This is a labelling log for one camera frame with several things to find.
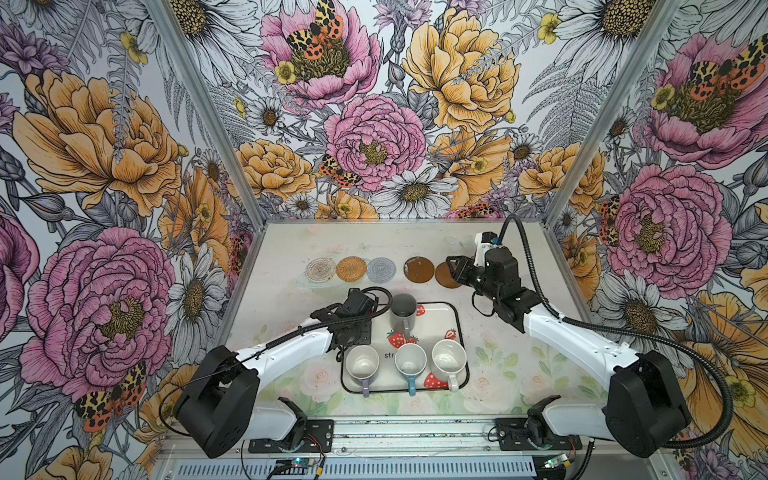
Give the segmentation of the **grey mug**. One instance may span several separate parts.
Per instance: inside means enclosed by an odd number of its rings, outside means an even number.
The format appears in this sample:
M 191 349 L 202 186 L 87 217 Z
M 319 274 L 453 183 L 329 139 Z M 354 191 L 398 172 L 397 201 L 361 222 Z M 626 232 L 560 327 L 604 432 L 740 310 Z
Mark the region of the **grey mug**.
M 393 297 L 389 310 L 390 326 L 406 340 L 413 337 L 418 306 L 417 300 L 410 294 L 403 293 Z

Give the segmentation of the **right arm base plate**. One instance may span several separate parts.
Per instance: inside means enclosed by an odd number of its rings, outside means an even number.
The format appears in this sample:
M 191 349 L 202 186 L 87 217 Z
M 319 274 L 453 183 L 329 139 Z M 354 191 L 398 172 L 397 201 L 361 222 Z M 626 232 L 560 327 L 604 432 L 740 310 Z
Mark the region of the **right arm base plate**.
M 486 439 L 497 443 L 502 451 L 578 451 L 582 448 L 578 436 L 556 435 L 542 420 L 523 417 L 495 419 Z

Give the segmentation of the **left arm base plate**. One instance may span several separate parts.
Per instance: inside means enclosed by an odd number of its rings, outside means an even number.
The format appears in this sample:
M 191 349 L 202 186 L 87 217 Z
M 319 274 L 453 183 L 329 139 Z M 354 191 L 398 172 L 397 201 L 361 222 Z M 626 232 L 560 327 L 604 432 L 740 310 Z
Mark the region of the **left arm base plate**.
M 247 441 L 247 451 L 251 454 L 329 453 L 333 444 L 334 427 L 333 420 L 298 421 L 283 439 Z

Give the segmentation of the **multicolour braided coaster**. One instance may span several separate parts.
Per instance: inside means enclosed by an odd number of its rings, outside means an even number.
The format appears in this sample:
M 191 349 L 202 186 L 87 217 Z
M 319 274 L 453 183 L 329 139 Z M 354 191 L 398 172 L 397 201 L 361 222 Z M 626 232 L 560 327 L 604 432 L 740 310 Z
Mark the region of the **multicolour braided coaster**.
M 336 275 L 336 263 L 328 257 L 313 259 L 307 264 L 305 275 L 312 283 L 328 282 Z

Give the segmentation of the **scratched dark wooden coaster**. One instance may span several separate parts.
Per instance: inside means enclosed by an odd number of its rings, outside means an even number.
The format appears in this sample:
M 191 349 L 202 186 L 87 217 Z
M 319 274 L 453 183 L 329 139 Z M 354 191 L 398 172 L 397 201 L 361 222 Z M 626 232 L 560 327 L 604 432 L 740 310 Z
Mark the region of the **scratched dark wooden coaster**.
M 408 281 L 423 284 L 429 282 L 434 277 L 435 266 L 428 258 L 414 256 L 404 263 L 403 272 Z

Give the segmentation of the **woven rattan coaster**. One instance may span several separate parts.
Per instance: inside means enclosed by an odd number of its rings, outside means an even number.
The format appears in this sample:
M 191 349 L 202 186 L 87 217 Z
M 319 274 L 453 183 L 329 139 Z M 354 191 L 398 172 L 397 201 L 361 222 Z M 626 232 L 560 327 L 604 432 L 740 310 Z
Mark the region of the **woven rattan coaster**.
M 358 256 L 348 256 L 337 263 L 336 275 L 344 282 L 359 281 L 367 271 L 367 263 Z

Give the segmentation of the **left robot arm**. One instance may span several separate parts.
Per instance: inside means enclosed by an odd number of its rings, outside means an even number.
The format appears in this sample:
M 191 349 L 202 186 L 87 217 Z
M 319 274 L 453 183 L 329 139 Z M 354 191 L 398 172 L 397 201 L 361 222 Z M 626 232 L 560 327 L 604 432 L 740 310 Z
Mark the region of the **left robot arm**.
M 183 385 L 173 417 L 211 459 L 252 440 L 281 451 L 300 449 L 309 437 L 306 413 L 284 397 L 273 402 L 257 397 L 287 371 L 339 349 L 344 328 L 387 313 L 392 302 L 385 288 L 351 288 L 343 302 L 312 312 L 293 330 L 265 344 L 237 351 L 215 347 Z

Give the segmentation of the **plain round wooden coaster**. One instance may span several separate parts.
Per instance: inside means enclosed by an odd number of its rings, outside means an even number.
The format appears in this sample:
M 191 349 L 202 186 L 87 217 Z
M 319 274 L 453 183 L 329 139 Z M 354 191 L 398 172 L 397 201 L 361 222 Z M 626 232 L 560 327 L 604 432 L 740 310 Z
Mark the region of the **plain round wooden coaster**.
M 446 262 L 440 263 L 435 268 L 434 278 L 444 288 L 456 289 L 461 287 L 461 284 L 457 283 L 452 278 L 450 269 Z

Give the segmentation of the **white mug purple handle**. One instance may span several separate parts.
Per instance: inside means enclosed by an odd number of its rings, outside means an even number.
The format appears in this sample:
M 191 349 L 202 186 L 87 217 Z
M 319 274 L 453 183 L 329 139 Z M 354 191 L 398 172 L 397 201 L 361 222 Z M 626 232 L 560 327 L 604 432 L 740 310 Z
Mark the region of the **white mug purple handle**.
M 349 349 L 344 360 L 346 372 L 361 387 L 364 398 L 371 393 L 380 366 L 380 356 L 370 345 L 358 345 Z

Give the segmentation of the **grey braided coaster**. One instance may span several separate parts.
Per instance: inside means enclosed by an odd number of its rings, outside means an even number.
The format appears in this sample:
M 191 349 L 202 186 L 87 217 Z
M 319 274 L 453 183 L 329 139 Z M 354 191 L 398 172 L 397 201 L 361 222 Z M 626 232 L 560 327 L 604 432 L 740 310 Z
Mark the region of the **grey braided coaster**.
M 386 257 L 377 257 L 367 264 L 367 277 L 376 284 L 384 284 L 391 281 L 397 272 L 395 263 Z

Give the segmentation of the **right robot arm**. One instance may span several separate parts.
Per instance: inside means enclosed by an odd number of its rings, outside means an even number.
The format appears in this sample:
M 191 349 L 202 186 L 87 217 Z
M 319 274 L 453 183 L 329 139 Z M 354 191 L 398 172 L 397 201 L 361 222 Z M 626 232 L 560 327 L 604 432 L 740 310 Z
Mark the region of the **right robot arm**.
M 501 320 L 563 354 L 607 391 L 602 402 L 574 403 L 554 395 L 535 404 L 529 416 L 536 440 L 589 436 L 647 458 L 689 425 L 690 412 L 665 356 L 639 353 L 598 334 L 593 325 L 567 323 L 523 284 L 518 262 L 507 248 L 487 250 L 482 260 L 449 256 L 446 264 L 451 278 L 489 299 Z

